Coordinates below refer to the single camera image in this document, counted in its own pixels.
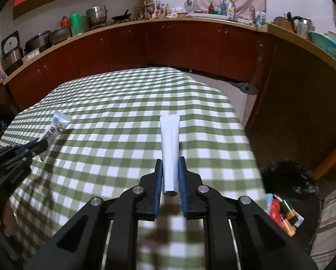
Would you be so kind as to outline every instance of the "wooden countertop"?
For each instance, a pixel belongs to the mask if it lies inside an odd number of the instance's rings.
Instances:
[[[324,62],[328,63],[330,66],[332,66],[336,70],[336,60],[332,58],[330,55],[328,55],[325,51],[320,49],[315,44],[311,43],[310,41],[303,39],[302,37],[296,35],[295,33],[292,33],[284,28],[281,28],[279,26],[276,26],[274,24],[267,24],[264,27],[256,28],[250,25],[237,23],[237,22],[231,22],[226,20],[219,20],[219,19],[210,19],[210,18],[198,18],[198,17],[191,17],[191,18],[163,18],[163,19],[152,19],[152,20],[140,20],[140,21],[131,21],[121,24],[115,24],[115,25],[109,25],[106,27],[98,28],[95,30],[90,30],[88,32],[82,33],[81,35],[77,35],[74,37],[71,37],[57,45],[52,46],[51,48],[45,50],[41,54],[35,56],[34,58],[30,59],[28,62],[23,64],[21,67],[19,67],[16,71],[14,71],[9,77],[3,82],[4,85],[6,85],[12,78],[14,78],[18,73],[20,73],[22,70],[24,70],[27,66],[34,63],[35,61],[39,60],[41,57],[47,55],[48,53],[71,43],[72,41],[75,41],[77,39],[81,39],[83,37],[89,36],[91,34],[95,34],[98,32],[102,32],[108,29],[113,29],[116,27],[123,27],[128,25],[135,25],[140,23],[154,23],[154,22],[160,22],[160,21],[199,21],[199,22],[211,22],[211,23],[221,23],[225,25],[231,25],[235,27],[240,27],[252,31],[257,32],[263,32],[268,33],[273,36],[279,37],[281,39],[287,40],[297,46],[300,46],[301,48],[307,50],[308,52],[311,52],[312,54],[316,55],[320,59],[322,59]]]

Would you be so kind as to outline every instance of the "brown bottle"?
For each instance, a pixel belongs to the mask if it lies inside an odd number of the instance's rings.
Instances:
[[[208,13],[209,14],[214,14],[214,6],[213,6],[213,2],[211,2],[211,4],[208,7]]]

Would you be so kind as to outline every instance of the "teal basket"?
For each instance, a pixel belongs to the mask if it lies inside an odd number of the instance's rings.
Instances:
[[[315,31],[308,31],[311,42],[336,59],[336,42],[330,37]]]

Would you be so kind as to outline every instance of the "green and white checkered tablecloth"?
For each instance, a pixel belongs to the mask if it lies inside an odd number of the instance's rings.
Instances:
[[[45,162],[34,158],[32,174],[11,197],[24,258],[90,198],[118,197],[154,171],[161,158],[161,115],[180,115],[180,155],[203,183],[264,206],[261,176],[228,98],[183,72],[133,69],[66,82],[18,114],[0,147],[39,137],[56,110],[71,116],[71,124]],[[183,218],[179,195],[162,196],[155,222],[139,222],[137,259],[137,269],[204,268],[202,223]]]

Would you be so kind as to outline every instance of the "blue gripper pad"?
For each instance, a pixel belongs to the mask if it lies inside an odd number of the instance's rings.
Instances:
[[[155,218],[158,217],[160,192],[162,190],[162,180],[163,180],[163,161],[157,159],[157,162],[158,162],[157,182],[155,184],[154,205],[153,205],[153,215]]]
[[[178,159],[178,183],[179,183],[179,192],[181,194],[181,205],[184,217],[187,217],[188,213],[188,199],[187,199],[187,187],[185,181],[185,172],[182,159]]]

